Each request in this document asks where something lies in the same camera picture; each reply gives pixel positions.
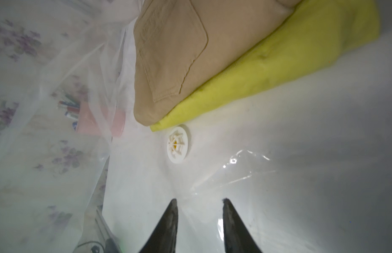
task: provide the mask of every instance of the khaki fabric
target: khaki fabric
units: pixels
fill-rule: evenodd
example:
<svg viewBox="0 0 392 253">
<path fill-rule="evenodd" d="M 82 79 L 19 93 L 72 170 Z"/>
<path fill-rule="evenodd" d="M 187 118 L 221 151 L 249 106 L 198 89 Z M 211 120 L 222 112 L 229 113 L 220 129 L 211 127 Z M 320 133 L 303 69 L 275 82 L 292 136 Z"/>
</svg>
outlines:
<svg viewBox="0 0 392 253">
<path fill-rule="evenodd" d="M 134 26 L 134 116 L 162 119 L 274 31 L 299 0 L 146 0 Z"/>
</svg>

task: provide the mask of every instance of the black cable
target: black cable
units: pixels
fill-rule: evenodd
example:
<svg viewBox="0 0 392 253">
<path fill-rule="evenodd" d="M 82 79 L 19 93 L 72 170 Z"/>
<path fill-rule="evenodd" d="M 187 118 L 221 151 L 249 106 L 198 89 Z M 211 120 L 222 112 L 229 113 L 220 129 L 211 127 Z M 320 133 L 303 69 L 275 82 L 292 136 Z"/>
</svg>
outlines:
<svg viewBox="0 0 392 253">
<path fill-rule="evenodd" d="M 103 253 L 106 252 L 106 251 L 104 250 L 103 245 L 102 245 L 100 242 L 97 242 L 97 241 L 88 241 L 88 242 L 81 243 L 80 245 L 78 245 L 78 246 L 76 247 L 76 249 L 79 248 L 79 247 L 81 247 L 81 246 L 83 246 L 83 245 L 87 245 L 87 244 L 89 244 L 89 243 L 96 243 L 96 244 L 99 244 L 99 245 L 102 247 Z"/>
</svg>

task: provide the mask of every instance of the yellow cloth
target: yellow cloth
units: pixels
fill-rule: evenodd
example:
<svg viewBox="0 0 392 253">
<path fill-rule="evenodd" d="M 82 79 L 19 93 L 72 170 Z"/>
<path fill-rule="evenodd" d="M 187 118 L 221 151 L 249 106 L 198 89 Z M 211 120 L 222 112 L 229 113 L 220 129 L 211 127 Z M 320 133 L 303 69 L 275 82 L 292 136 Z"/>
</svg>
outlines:
<svg viewBox="0 0 392 253">
<path fill-rule="evenodd" d="M 276 31 L 174 107 L 159 131 L 324 68 L 379 36 L 374 0 L 303 0 Z"/>
</svg>

